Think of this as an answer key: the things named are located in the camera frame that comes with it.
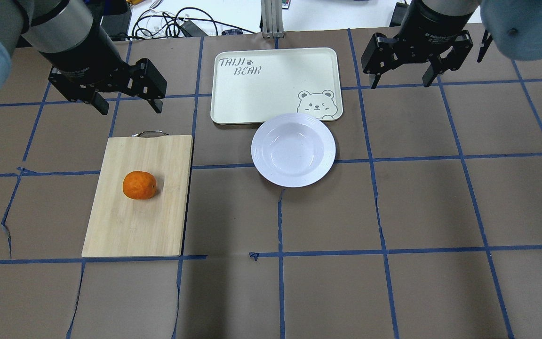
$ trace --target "metal frame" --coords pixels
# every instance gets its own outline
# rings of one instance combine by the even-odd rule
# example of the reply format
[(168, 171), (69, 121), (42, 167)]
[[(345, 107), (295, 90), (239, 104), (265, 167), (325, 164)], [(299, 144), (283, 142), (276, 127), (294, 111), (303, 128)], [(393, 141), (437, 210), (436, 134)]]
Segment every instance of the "metal frame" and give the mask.
[(265, 39), (284, 37), (281, 0), (261, 0), (263, 15), (263, 37)]

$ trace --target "white bowl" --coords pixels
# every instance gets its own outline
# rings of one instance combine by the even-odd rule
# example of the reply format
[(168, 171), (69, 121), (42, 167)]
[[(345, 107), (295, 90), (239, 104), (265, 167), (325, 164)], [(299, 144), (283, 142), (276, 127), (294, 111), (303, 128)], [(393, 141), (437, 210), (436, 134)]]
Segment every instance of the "white bowl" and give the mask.
[(254, 134), (250, 150), (258, 172), (284, 187), (318, 181), (336, 157), (336, 143), (329, 129), (316, 118), (300, 113), (267, 120)]

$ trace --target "bear cartoon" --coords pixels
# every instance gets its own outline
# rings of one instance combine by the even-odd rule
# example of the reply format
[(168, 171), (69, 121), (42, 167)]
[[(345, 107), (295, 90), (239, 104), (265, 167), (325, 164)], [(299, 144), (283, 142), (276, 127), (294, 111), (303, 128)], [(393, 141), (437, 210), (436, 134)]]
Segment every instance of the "bear cartoon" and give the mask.
[(321, 93), (309, 93), (306, 90), (298, 94), (301, 100), (297, 112), (314, 116), (318, 119), (332, 119), (338, 113), (338, 107), (334, 103), (334, 93), (324, 90)]

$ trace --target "brown table surface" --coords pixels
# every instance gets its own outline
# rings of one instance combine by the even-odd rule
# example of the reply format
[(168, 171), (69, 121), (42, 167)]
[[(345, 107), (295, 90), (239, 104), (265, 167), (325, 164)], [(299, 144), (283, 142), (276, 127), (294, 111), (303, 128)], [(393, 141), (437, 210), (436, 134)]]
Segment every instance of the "brown table surface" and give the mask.
[[(107, 116), (67, 103), (47, 61), (16, 50), (0, 93), (0, 338), (542, 338), (542, 60), (493, 46), (477, 64), (474, 24), (459, 71), (423, 88), (428, 65), (406, 65), (371, 90), (359, 56), (397, 29), (118, 43), (166, 77), (162, 114), (125, 95), (105, 96)], [(212, 122), (213, 60), (304, 47), (337, 52), (344, 114), (326, 123), (331, 171), (284, 190), (252, 165), (258, 125)], [(194, 135), (183, 255), (82, 259), (107, 138), (149, 129)]]

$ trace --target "metal handle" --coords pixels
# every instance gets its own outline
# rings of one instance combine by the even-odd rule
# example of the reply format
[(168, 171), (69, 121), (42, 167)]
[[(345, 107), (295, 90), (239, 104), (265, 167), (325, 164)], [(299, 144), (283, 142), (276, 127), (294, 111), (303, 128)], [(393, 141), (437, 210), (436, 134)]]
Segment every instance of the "metal handle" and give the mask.
[(163, 135), (170, 135), (163, 131), (143, 131), (142, 133), (137, 133), (131, 135), (131, 137), (161, 137)]

